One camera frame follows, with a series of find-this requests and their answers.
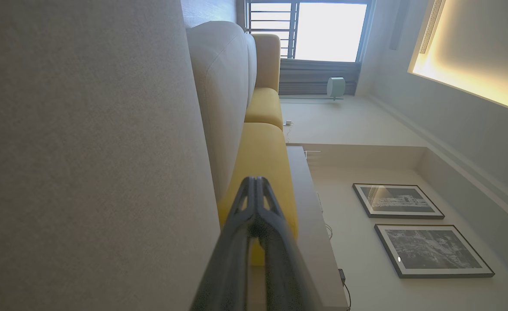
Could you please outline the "white round speaker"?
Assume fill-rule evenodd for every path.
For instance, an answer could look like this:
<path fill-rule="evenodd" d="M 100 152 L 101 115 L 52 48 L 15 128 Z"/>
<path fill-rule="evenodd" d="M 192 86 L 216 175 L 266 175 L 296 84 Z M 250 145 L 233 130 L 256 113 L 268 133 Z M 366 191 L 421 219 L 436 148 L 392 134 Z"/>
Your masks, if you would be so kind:
<path fill-rule="evenodd" d="M 327 96 L 331 99 L 341 100 L 345 94 L 345 79 L 343 77 L 330 77 L 327 83 Z"/>

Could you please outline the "black framed monochrome picture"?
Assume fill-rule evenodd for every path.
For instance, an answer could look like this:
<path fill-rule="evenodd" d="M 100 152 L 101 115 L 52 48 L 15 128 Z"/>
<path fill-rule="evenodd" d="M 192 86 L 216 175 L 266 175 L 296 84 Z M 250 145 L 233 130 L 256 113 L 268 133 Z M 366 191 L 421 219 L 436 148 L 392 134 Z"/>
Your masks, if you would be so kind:
<path fill-rule="evenodd" d="M 414 220 L 445 218 L 418 185 L 354 183 L 352 188 L 370 218 Z"/>
<path fill-rule="evenodd" d="M 492 278 L 495 272 L 454 225 L 375 224 L 402 279 Z"/>

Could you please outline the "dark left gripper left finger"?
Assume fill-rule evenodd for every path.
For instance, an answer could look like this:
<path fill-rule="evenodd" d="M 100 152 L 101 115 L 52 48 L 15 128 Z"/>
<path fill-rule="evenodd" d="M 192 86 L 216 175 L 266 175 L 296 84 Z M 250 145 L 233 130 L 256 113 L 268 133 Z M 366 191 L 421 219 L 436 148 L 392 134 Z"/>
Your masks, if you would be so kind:
<path fill-rule="evenodd" d="M 247 311 L 251 223 L 256 179 L 246 177 L 191 304 L 191 311 Z"/>

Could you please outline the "bright window with frame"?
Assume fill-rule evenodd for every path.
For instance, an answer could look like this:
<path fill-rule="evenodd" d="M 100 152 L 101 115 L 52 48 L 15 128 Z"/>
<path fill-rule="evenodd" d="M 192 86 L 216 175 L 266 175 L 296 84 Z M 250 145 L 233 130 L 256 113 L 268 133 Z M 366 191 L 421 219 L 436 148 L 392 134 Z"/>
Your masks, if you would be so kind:
<path fill-rule="evenodd" d="M 357 62 L 374 0 L 244 0 L 246 31 L 273 34 L 281 58 Z"/>

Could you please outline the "light wooden ledge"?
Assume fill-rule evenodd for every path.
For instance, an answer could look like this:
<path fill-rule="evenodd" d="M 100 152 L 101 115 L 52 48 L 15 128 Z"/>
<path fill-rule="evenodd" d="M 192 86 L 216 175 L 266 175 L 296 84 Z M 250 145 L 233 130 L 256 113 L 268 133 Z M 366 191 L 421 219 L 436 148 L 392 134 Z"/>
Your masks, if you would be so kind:
<path fill-rule="evenodd" d="M 303 147 L 287 146 L 297 203 L 297 245 L 321 300 L 322 311 L 347 311 L 347 299 Z"/>

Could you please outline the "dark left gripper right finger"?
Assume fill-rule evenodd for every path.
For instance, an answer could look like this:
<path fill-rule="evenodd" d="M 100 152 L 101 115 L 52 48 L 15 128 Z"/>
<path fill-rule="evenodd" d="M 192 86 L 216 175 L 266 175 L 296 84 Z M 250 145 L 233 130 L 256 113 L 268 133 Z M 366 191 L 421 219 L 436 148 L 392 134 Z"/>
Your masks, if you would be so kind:
<path fill-rule="evenodd" d="M 319 311 L 319 296 L 269 181 L 257 178 L 267 311 Z"/>

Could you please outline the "linear ceiling air vent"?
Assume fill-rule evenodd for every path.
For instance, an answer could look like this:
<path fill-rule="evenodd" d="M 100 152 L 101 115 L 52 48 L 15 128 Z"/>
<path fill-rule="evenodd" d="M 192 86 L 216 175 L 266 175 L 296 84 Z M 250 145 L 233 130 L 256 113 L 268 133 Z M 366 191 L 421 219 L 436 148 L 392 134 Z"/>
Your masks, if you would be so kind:
<path fill-rule="evenodd" d="M 423 25 L 422 38 L 420 40 L 419 54 L 424 55 L 430 51 L 432 41 L 434 40 L 436 30 L 440 23 L 442 11 L 446 0 L 428 0 L 426 10 L 426 22 Z"/>

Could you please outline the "grey pleated blind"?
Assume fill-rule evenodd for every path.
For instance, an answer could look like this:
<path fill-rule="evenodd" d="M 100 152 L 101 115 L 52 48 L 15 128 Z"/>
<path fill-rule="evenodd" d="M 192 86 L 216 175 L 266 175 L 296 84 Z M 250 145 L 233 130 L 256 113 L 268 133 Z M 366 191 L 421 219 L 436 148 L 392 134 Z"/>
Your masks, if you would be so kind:
<path fill-rule="evenodd" d="M 361 67 L 361 62 L 282 58 L 278 93 L 280 95 L 325 95 L 330 78 L 344 78 L 344 94 L 353 96 Z"/>

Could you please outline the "yellow sofa cushion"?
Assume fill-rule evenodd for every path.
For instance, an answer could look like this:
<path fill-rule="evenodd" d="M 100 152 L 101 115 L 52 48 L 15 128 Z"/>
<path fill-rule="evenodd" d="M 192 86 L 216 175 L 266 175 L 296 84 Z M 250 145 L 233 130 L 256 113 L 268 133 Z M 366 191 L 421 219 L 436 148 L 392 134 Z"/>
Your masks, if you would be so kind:
<path fill-rule="evenodd" d="M 217 201 L 220 226 L 223 227 L 240 183 L 248 176 L 265 177 L 282 210 L 285 220 L 298 237 L 297 204 L 283 131 L 267 123 L 244 123 L 237 158 L 224 196 Z"/>
<path fill-rule="evenodd" d="M 279 92 L 280 38 L 275 34 L 253 34 L 256 44 L 256 87 Z"/>
<path fill-rule="evenodd" d="M 278 93 L 269 87 L 256 87 L 246 109 L 244 122 L 272 124 L 283 130 L 283 115 Z"/>

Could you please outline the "grey sofa seat cushion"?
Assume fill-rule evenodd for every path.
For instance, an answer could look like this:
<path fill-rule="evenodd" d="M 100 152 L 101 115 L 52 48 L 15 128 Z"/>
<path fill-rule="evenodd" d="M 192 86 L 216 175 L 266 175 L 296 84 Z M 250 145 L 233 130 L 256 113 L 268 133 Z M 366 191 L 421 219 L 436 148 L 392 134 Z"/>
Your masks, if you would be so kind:
<path fill-rule="evenodd" d="M 0 0 L 0 311 L 189 311 L 220 234 L 180 0 Z"/>

